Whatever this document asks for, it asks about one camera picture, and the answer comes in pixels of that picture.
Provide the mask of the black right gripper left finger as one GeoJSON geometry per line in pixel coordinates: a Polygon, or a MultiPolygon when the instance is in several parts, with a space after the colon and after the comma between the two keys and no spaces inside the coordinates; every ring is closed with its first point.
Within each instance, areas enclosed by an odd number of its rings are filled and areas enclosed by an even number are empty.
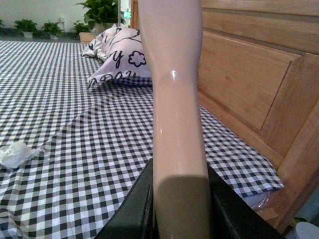
{"type": "Polygon", "coordinates": [[[95,236],[97,239],[155,239],[153,160],[149,160],[123,203],[95,236]]]}

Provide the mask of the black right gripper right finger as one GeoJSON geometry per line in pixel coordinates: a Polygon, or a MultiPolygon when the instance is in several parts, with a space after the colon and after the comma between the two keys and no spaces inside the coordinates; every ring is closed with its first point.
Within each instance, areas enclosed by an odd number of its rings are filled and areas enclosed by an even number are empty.
{"type": "Polygon", "coordinates": [[[212,169],[208,169],[212,230],[216,239],[283,239],[212,169]]]}

